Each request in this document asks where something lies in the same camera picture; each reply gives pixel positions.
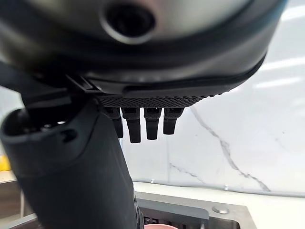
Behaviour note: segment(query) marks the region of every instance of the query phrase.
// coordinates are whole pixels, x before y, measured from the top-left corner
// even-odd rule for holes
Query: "circular opening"
[[[101,22],[110,36],[128,44],[148,41],[155,27],[154,16],[147,9],[132,4],[108,8]]]

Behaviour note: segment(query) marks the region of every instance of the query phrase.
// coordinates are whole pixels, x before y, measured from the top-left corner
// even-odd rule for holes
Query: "yellow object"
[[[0,155],[0,171],[9,171],[10,162],[7,156]]]

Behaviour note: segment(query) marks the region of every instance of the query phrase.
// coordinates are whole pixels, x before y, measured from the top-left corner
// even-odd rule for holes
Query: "white marble wall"
[[[146,140],[144,120],[141,144],[125,131],[132,178],[305,194],[304,29],[305,1],[291,0],[250,80],[186,109],[173,136],[161,124],[158,140]]]

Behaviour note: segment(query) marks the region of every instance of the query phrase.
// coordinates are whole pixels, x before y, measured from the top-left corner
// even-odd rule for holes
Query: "pink object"
[[[170,225],[165,224],[147,224],[144,226],[145,229],[177,229]]]

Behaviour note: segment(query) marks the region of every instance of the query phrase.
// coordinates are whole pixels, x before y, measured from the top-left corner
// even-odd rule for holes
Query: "gray marble vein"
[[[266,184],[264,184],[260,179],[258,179],[257,177],[252,176],[251,174],[245,173],[245,172],[240,170],[240,168],[236,165],[236,163],[231,158],[231,151],[230,151],[229,143],[224,141],[211,127],[209,127],[203,121],[203,119],[200,117],[200,115],[198,114],[198,112],[197,112],[197,110],[194,106],[191,107],[191,111],[192,111],[193,115],[195,116],[196,120],[198,121],[198,123],[204,129],[206,129],[211,135],[213,135],[214,137],[216,137],[219,140],[219,143],[221,145],[223,154],[224,154],[225,158],[227,159],[227,162],[229,163],[231,168],[234,169],[234,170],[237,170],[240,173],[240,175],[242,175],[243,177],[255,180],[259,184],[259,186],[261,187],[261,189],[263,191],[270,192],[271,190],[268,188],[268,186]]]
[[[179,172],[188,174],[188,175],[190,175],[191,177],[194,177],[194,178],[196,178],[197,180],[199,180],[202,184],[205,184],[205,182],[204,182],[203,180],[201,180],[201,178],[198,177],[196,174],[190,173],[189,171],[185,170],[184,168],[175,166],[175,165],[173,165],[172,163],[169,163],[169,165],[170,165],[170,168],[175,168],[175,169],[177,169]]]

